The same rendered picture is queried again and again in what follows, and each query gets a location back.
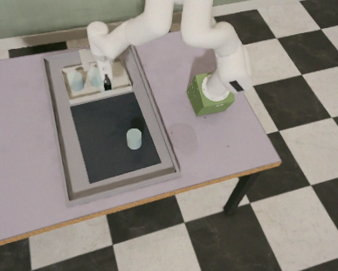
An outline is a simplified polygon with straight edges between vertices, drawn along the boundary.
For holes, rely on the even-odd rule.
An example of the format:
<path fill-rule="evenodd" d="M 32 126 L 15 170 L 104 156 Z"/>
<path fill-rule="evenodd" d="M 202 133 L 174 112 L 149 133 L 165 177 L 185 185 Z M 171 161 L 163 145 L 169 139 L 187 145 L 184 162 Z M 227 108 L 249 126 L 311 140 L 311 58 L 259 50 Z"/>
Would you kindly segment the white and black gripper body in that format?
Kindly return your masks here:
<path fill-rule="evenodd" d="M 114 77 L 113 77 L 110 59 L 108 59 L 105 63 L 100 62 L 100 61 L 96 61 L 96 62 L 97 62 L 97 66 L 99 67 L 98 70 L 99 70 L 101 79 L 104 81 L 105 74 L 107 74 L 109 79 L 112 80 Z"/>

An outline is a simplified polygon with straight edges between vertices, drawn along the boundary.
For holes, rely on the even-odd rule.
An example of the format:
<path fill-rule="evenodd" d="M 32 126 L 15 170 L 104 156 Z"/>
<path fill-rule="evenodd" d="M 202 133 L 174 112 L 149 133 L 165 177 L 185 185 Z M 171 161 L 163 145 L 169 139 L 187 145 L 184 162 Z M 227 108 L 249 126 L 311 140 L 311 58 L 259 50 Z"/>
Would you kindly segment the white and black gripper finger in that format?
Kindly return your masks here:
<path fill-rule="evenodd" d="M 108 79 L 109 77 L 108 77 L 108 75 L 107 74 L 105 74 L 105 79 L 104 79 L 104 90 L 105 91 L 108 91 L 108 90 L 112 90 L 112 85 L 110 84 L 111 83 L 111 81 L 110 81 L 110 79 Z M 105 83 L 105 81 L 106 81 L 106 83 Z M 110 83 L 109 83 L 110 82 Z M 107 86 L 108 87 L 107 87 Z"/>

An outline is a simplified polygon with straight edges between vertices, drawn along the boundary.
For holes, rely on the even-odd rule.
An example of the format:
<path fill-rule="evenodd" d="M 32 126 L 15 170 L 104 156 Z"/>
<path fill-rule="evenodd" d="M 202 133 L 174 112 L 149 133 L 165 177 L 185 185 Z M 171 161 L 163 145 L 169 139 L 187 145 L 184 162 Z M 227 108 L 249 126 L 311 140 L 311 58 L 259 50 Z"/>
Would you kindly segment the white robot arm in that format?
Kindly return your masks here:
<path fill-rule="evenodd" d="M 90 62 L 105 63 L 130 45 L 142 46 L 167 35 L 174 4 L 183 5 L 183 42 L 190 47 L 213 49 L 216 55 L 217 67 L 203 80 L 203 94 L 211 101 L 221 101 L 229 92 L 241 94 L 250 90 L 253 77 L 248 49 L 230 24 L 219 22 L 210 27 L 213 0 L 146 0 L 140 16 L 129 19 L 111 33 L 104 23 L 92 22 L 87 27 L 91 51 L 79 50 L 84 71 L 91 70 Z"/>

